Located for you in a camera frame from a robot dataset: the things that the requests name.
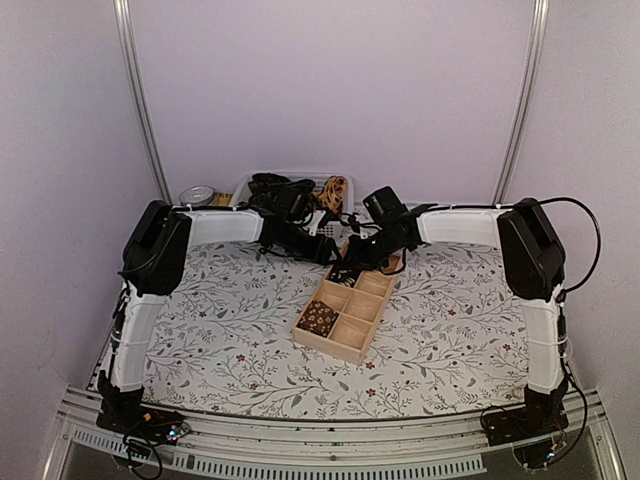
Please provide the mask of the white plastic basket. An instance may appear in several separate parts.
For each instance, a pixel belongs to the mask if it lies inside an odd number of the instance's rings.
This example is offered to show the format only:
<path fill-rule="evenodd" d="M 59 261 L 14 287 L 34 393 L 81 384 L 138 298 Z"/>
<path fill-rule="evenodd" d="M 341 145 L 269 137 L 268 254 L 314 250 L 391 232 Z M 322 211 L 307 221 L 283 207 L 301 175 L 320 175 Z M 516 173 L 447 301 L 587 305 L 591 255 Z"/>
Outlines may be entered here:
<path fill-rule="evenodd" d="M 313 180 L 315 183 L 314 192 L 320 193 L 326 183 L 326 181 L 332 176 L 332 173 L 325 172 L 287 172 L 287 171 L 272 171 L 272 174 L 279 175 L 288 178 L 290 181 L 299 181 L 304 179 Z M 252 192 L 249 187 L 249 183 L 253 181 L 253 177 L 257 175 L 257 172 L 250 172 L 245 175 L 239 184 L 235 192 L 233 193 L 230 206 L 239 206 L 242 202 L 246 202 Z M 354 212 L 354 181 L 350 175 L 338 173 L 338 176 L 343 176 L 347 180 L 347 185 L 342 196 L 342 211 L 344 213 Z M 338 240 L 342 234 L 343 226 L 338 220 L 328 221 L 322 228 L 318 228 L 316 233 L 330 236 L 335 240 Z"/>

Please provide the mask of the black white floral tie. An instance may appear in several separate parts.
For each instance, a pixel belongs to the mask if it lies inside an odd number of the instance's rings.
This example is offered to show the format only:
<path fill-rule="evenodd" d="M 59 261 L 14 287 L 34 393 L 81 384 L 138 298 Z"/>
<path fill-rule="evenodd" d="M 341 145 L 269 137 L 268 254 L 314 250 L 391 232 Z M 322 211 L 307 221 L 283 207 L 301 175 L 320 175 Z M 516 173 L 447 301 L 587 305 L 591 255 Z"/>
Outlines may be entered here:
<path fill-rule="evenodd" d="M 338 285 L 354 288 L 361 273 L 361 270 L 354 269 L 332 269 L 329 273 L 328 280 Z"/>

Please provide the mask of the wooden divided box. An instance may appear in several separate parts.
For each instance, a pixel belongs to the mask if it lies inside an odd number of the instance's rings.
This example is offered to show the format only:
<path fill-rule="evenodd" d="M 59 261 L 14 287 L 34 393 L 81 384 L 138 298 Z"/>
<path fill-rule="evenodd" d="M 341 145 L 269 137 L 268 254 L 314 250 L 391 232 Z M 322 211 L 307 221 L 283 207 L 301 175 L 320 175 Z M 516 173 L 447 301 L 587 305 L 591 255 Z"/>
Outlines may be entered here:
<path fill-rule="evenodd" d="M 354 288 L 330 282 L 328 276 L 333 268 L 329 269 L 294 323 L 294 342 L 351 364 L 361 364 L 389 301 L 396 273 L 403 266 L 402 257 L 395 254 L 390 257 L 388 269 L 362 271 Z M 321 300 L 339 312 L 328 337 L 297 327 L 312 300 Z"/>

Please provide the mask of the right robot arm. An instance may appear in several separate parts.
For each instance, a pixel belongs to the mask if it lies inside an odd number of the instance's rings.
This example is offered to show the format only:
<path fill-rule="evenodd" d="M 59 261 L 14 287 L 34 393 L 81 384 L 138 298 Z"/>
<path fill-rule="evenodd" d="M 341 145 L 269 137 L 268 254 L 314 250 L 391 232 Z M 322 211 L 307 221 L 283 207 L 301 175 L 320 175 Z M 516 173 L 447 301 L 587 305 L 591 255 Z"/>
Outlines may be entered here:
<path fill-rule="evenodd" d="M 343 256 L 349 268 L 381 271 L 391 255 L 406 254 L 421 245 L 476 244 L 500 251 L 508 288 L 519 299 L 524 315 L 529 370 L 523 407 L 511 411 L 491 407 L 481 416 L 492 445 L 549 434 L 568 425 L 563 398 L 575 381 L 563 359 L 564 303 L 584 283 L 564 284 L 565 248 L 544 211 L 556 202 L 587 208 L 566 196 L 524 198 L 507 205 L 431 203 L 408 208 L 386 186 L 364 200 L 375 233 L 362 237 L 363 224 L 354 222 Z"/>

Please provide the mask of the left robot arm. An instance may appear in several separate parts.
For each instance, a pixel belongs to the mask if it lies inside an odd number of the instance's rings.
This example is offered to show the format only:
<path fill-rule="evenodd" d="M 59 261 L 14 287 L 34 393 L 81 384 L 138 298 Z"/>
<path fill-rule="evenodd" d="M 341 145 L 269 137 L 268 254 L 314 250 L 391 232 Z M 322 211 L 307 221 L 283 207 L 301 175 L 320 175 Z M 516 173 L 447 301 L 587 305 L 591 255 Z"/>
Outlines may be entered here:
<path fill-rule="evenodd" d="M 148 204 L 123 251 L 123 280 L 110 332 L 110 355 L 99 372 L 101 419 L 128 434 L 148 426 L 142 406 L 144 360 L 157 316 L 182 281 L 188 250 L 201 244 L 277 246 L 295 259 L 330 265 L 341 259 L 334 239 L 264 207 Z"/>

